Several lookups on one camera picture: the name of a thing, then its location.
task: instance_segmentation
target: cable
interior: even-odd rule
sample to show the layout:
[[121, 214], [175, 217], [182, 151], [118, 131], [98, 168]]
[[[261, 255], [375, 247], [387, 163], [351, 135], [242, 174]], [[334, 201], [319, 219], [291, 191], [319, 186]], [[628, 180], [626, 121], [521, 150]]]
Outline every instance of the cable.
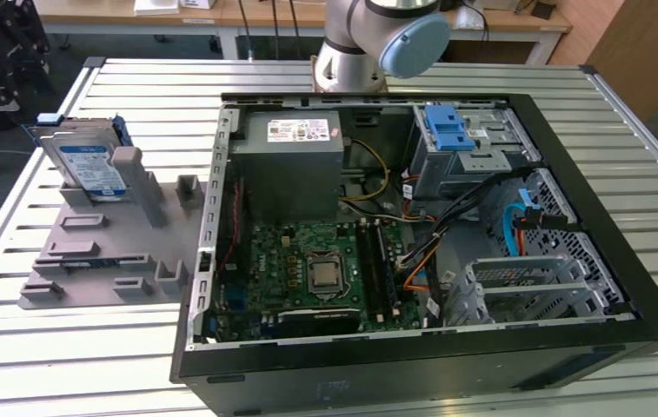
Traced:
[[386, 161], [383, 161], [383, 158], [381, 157], [378, 152], [359, 139], [351, 139], [351, 142], [358, 143], [373, 154], [373, 156], [375, 156], [375, 159], [378, 160], [379, 164], [383, 167], [385, 179], [383, 179], [383, 184], [381, 185], [378, 191], [375, 191], [374, 193], [366, 194], [366, 195], [349, 196], [349, 197], [342, 197], [339, 199], [343, 202], [361, 202], [365, 200], [370, 200], [371, 198], [375, 198], [378, 195], [383, 194], [383, 192], [387, 189], [387, 185], [390, 183], [390, 174], [387, 171]]
[[462, 1], [464, 6], [466, 6], [469, 9], [472, 9], [484, 19], [484, 35], [481, 36], [481, 48], [478, 49], [478, 57], [476, 60], [478, 61], [478, 58], [481, 57], [481, 54], [485, 51], [485, 46], [486, 43], [492, 42], [492, 31], [489, 30], [489, 20], [486, 19], [485, 13], [473, 7], [470, 4], [468, 4], [466, 0]]
[[441, 246], [441, 244], [437, 243], [437, 245], [434, 246], [434, 248], [428, 252], [428, 254], [424, 257], [422, 261], [417, 265], [417, 268], [414, 268], [414, 271], [411, 271], [411, 274], [409, 274], [409, 277], [406, 278], [406, 281], [403, 283], [403, 290], [407, 291], [409, 289], [424, 288], [424, 286], [411, 286], [410, 284], [411, 284], [411, 281], [414, 280], [414, 277], [417, 276], [417, 274], [422, 270], [424, 264], [430, 260], [432, 256], [434, 255], [434, 252], [437, 252], [437, 249], [440, 248], [440, 246]]
[[411, 219], [405, 219], [403, 217], [398, 217], [395, 215], [382, 215], [382, 214], [378, 214], [378, 213], [370, 213], [369, 211], [365, 211], [362, 208], [359, 208], [355, 204], [353, 204], [351, 202], [346, 202], [346, 201], [339, 201], [341, 204], [343, 204], [345, 206], [347, 206], [347, 208], [354, 212], [357, 213], [358, 215], [362, 215], [362, 216], [366, 216], [366, 217], [378, 217], [381, 219], [390, 219], [390, 220], [395, 220], [398, 222], [403, 222], [403, 223], [418, 223], [418, 222], [425, 222], [425, 220], [411, 220]]
[[278, 26], [278, 4], [271, 0], [271, 18], [274, 19], [274, 59], [281, 60], [281, 28]]
[[301, 53], [301, 34], [298, 31], [298, 18], [295, 17], [295, 4], [293, 0], [290, 0], [290, 13], [293, 14], [293, 26], [295, 27], [295, 52], [298, 52], [298, 59], [302, 59], [303, 54]]
[[481, 181], [472, 189], [469, 189], [445, 209], [441, 216], [437, 218], [437, 221], [432, 225], [428, 240], [405, 256], [402, 263], [411, 260], [418, 254], [422, 253], [425, 250], [424, 248], [429, 247], [436, 240], [442, 238], [442, 235], [448, 232], [448, 224], [478, 205], [482, 198], [480, 194], [486, 191], [486, 189], [493, 187], [498, 182], [529, 175], [533, 169], [533, 167], [525, 166], [513, 169], [510, 172], [494, 174]]
[[520, 256], [525, 256], [525, 230], [517, 229], [517, 249], [520, 250]]
[[[405, 198], [403, 206], [401, 208], [401, 211], [403, 212], [403, 218], [409, 220], [420, 220], [422, 218], [420, 215], [413, 215], [411, 213], [409, 213], [409, 204], [411, 204], [411, 200]], [[434, 222], [437, 220], [433, 215], [426, 215], [424, 219], [429, 222]]]
[[510, 256], [521, 256], [521, 251], [517, 249], [517, 238], [514, 237], [514, 233], [512, 231], [512, 222], [513, 222], [513, 217], [512, 217], [512, 212], [514, 209], [522, 210], [522, 212], [528, 209], [524, 203], [521, 202], [513, 202], [506, 208], [504, 209], [504, 216], [502, 216], [502, 234], [504, 234], [504, 242], [506, 243], [506, 248], [510, 251]]
[[[362, 193], [370, 194], [370, 191], [367, 189], [367, 181], [361, 182], [361, 187], [362, 187]], [[393, 215], [393, 213], [389, 213], [387, 210], [383, 208], [383, 205], [379, 203], [377, 198], [371, 198], [369, 202], [373, 203], [379, 213]]]
[[21, 150], [0, 150], [0, 154], [31, 155], [31, 152], [25, 152]]
[[251, 31], [249, 30], [249, 20], [246, 19], [245, 0], [238, 0], [238, 8], [241, 9], [241, 18], [245, 21], [246, 48], [249, 49], [249, 61], [253, 61], [254, 60], [254, 47], [251, 44]]

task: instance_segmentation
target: yellow wire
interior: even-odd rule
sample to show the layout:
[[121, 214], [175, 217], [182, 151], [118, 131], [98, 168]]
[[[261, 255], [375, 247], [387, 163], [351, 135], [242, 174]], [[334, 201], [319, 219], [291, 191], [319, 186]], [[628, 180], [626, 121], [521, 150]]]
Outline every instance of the yellow wire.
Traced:
[[383, 158], [381, 158], [378, 152], [375, 152], [375, 150], [359, 139], [351, 139], [351, 141], [357, 142], [373, 154], [373, 156], [375, 156], [375, 159], [378, 159], [379, 164], [383, 166], [383, 174], [386, 177], [383, 179], [383, 185], [379, 187], [378, 191], [375, 191], [374, 193], [370, 193], [367, 195], [354, 195], [354, 196], [339, 198], [339, 200], [342, 200], [343, 202], [361, 202], [363, 200], [369, 200], [371, 198], [375, 198], [378, 195], [381, 195], [383, 193], [383, 191], [386, 191], [387, 184], [390, 183], [390, 174], [387, 172], [386, 161], [383, 161]]

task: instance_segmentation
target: blue hard drive label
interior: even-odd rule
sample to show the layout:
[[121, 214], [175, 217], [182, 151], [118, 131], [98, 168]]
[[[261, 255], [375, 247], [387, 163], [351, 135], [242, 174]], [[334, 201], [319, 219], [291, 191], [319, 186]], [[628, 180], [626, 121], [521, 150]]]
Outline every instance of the blue hard drive label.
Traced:
[[61, 156], [85, 190], [99, 196], [125, 194], [125, 181], [110, 164], [110, 152], [103, 146], [61, 146]]

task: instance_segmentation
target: aluminum slotted table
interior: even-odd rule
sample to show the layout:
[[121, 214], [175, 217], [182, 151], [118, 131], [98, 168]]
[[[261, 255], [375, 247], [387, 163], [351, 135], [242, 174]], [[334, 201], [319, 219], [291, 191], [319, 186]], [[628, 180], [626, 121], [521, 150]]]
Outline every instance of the aluminum slotted table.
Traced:
[[[307, 63], [102, 62], [87, 61], [59, 111], [85, 117], [121, 114], [161, 182], [193, 173], [207, 181], [222, 92], [310, 90]], [[389, 79], [389, 86], [406, 92], [533, 95], [658, 283], [658, 142], [600, 76], [574, 67], [442, 64], [415, 79]], [[187, 388], [169, 382], [177, 304], [17, 307], [62, 203], [59, 184], [61, 175], [37, 150], [0, 209], [0, 415], [211, 415]], [[339, 411], [657, 415], [658, 354], [622, 361], [558, 390]]]

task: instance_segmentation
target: sticker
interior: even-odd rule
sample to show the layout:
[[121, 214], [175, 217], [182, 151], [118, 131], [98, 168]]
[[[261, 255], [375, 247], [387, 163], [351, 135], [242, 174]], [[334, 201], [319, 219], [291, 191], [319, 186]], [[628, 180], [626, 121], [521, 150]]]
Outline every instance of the sticker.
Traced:
[[61, 156], [66, 161], [82, 187], [101, 196], [125, 194], [125, 181], [121, 173], [110, 165], [110, 153], [103, 146], [61, 146]]
[[489, 137], [486, 129], [472, 129], [468, 131], [468, 134], [474, 137]]
[[215, 24], [215, 20], [213, 20], [213, 19], [182, 19], [182, 23]]
[[327, 119], [270, 121], [267, 142], [322, 142], [330, 140]]
[[432, 297], [426, 301], [426, 309], [434, 317], [438, 319], [441, 318], [441, 305], [432, 299]]
[[406, 200], [414, 199], [414, 185], [403, 184], [403, 198]]

